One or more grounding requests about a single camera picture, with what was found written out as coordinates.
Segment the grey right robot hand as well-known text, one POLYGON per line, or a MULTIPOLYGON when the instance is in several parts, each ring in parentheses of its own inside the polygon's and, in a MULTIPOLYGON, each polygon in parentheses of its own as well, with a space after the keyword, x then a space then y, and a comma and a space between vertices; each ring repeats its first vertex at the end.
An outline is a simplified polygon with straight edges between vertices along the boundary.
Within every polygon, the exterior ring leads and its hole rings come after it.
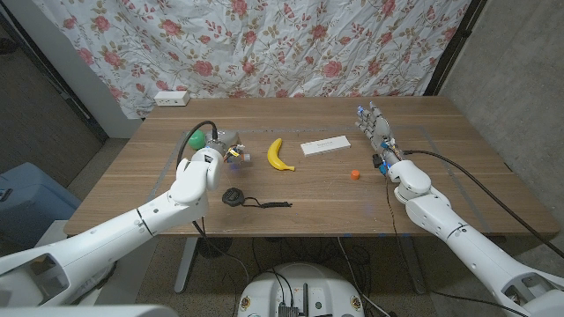
POLYGON ((387 119, 372 101, 369 107, 358 106, 357 116, 355 125, 369 140, 381 166, 391 167, 403 159, 387 119))

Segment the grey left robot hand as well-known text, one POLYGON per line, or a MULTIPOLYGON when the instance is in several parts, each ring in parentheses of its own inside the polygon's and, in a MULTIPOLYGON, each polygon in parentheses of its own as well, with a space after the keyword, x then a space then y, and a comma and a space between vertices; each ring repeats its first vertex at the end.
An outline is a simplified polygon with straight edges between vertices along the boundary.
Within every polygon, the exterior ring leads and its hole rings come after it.
POLYGON ((226 163, 239 164, 251 160, 246 146, 236 131, 219 130, 216 138, 213 138, 213 134, 208 132, 205 136, 205 145, 222 154, 226 163))

